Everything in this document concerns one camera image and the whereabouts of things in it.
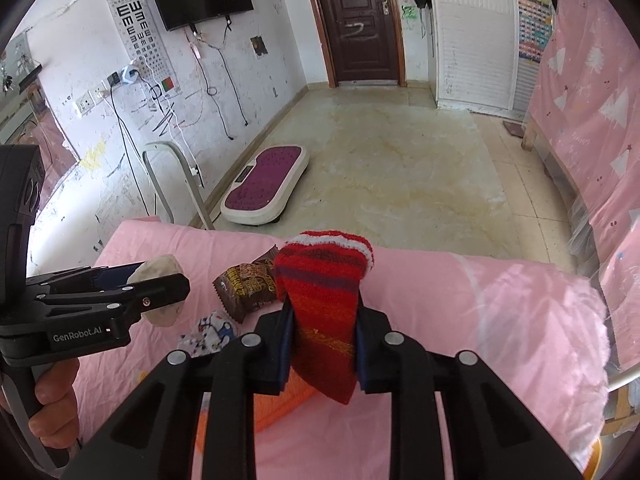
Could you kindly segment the person's left hand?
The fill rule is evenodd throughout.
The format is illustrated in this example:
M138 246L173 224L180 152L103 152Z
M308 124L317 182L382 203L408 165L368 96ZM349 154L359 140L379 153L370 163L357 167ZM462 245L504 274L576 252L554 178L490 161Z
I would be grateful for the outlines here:
M79 436L79 417L73 384L78 359L53 364L36 383L35 394L42 409L29 419L32 434L47 448L70 448Z

